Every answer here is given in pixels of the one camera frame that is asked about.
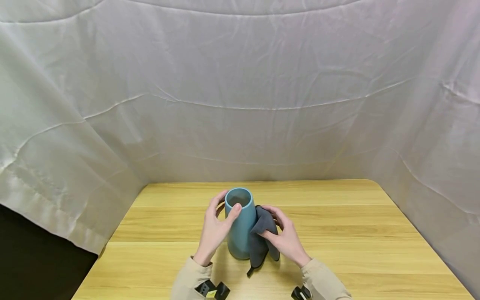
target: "wrist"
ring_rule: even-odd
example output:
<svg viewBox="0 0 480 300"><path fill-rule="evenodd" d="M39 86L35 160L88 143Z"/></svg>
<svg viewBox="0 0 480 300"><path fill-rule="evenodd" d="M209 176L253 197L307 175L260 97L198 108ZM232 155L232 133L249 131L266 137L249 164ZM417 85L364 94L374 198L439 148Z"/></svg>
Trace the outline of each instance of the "wrist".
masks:
<svg viewBox="0 0 480 300"><path fill-rule="evenodd" d="M203 251L200 248L197 250L195 255L193 256L193 261L197 264L206 267L210 264L213 255L209 252Z"/></svg>
<svg viewBox="0 0 480 300"><path fill-rule="evenodd" d="M306 266L312 258L305 252L302 251L297 258L295 259L295 264L302 269L304 266Z"/></svg>

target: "wooden table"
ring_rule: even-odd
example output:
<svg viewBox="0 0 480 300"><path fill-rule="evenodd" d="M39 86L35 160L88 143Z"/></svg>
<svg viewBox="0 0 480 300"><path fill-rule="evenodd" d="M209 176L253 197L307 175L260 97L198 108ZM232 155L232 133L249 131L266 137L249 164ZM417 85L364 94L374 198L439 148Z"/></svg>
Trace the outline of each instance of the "wooden table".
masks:
<svg viewBox="0 0 480 300"><path fill-rule="evenodd" d="M378 184L370 180L157 183L138 195L74 299L169 299L193 255L204 211L219 191L248 188L256 204L280 207L295 223L306 251L325 262L355 300L473 298ZM248 279L249 261L224 243L213 262L214 283L228 300L291 299L298 268L268 258Z"/></svg>

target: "person's left hand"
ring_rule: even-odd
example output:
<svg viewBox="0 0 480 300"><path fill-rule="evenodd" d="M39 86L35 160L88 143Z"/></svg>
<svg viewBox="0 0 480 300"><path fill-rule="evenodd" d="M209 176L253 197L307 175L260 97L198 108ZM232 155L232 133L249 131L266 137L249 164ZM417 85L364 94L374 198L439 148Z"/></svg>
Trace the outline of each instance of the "person's left hand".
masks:
<svg viewBox="0 0 480 300"><path fill-rule="evenodd" d="M205 212L204 228L200 237L197 253L193 256L193 260L202 266L208 266L212 260L215 251L227 236L233 221L235 221L241 212L241 205L235 204L228 214L225 221L218 220L218 215L225 207L225 195L228 191L223 191L213 197Z"/></svg>

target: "hand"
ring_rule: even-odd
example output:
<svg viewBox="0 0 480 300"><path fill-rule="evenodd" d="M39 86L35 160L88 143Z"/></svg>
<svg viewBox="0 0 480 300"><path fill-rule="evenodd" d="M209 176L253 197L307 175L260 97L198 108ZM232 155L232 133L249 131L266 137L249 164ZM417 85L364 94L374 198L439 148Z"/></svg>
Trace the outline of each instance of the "hand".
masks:
<svg viewBox="0 0 480 300"><path fill-rule="evenodd" d="M297 266L303 268L312 258L308 256L301 245L293 222L278 207L270 205L262 205L262 207L270 212L275 224L280 227L282 232L276 235L265 230L261 236L269 240L280 253L292 260Z"/></svg>
<svg viewBox="0 0 480 300"><path fill-rule="evenodd" d="M233 206L225 221L219 221L218 215L225 207L225 195L228 191L223 191L213 197L205 212L204 227L200 237L197 252L193 256L193 260L202 266L208 266L212 260L215 251L227 236L233 221L235 221L241 212L241 204L237 203Z"/></svg>

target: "white curtain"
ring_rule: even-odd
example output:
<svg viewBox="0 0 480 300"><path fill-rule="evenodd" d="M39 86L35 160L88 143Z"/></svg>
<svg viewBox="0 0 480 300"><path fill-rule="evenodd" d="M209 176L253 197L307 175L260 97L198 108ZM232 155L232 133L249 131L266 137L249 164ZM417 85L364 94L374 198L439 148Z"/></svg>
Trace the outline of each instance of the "white curtain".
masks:
<svg viewBox="0 0 480 300"><path fill-rule="evenodd" d="M0 0L0 203L99 253L150 182L369 178L480 297L479 23L478 0Z"/></svg>

